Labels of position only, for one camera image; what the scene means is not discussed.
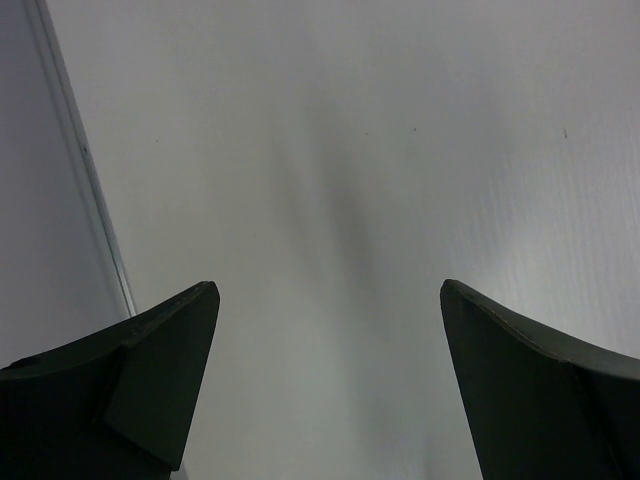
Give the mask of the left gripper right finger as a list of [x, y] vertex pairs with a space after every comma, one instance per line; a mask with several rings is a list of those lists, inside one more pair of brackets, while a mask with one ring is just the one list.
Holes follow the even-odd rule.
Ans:
[[636, 479], [639, 361], [440, 289], [455, 375], [486, 479]]

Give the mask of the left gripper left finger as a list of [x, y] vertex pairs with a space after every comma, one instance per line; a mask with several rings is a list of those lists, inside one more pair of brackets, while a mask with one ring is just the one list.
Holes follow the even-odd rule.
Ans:
[[1, 371], [4, 479], [168, 479], [182, 463], [220, 295], [200, 282]]

